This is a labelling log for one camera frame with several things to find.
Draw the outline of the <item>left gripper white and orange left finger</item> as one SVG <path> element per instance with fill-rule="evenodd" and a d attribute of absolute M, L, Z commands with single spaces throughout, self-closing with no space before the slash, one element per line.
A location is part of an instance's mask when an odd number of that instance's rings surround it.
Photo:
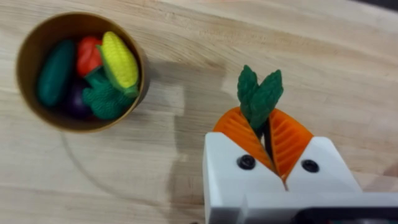
<path fill-rule="evenodd" d="M 227 111 L 205 135 L 203 189 L 206 223 L 236 223 L 248 194 L 285 192 L 240 107 Z"/>

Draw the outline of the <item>left gripper white and orange right finger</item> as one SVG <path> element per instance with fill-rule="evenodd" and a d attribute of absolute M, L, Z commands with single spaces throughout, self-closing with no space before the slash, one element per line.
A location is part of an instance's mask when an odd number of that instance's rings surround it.
<path fill-rule="evenodd" d="M 289 192 L 361 192 L 332 141 L 281 110 L 269 116 L 274 167 Z"/>

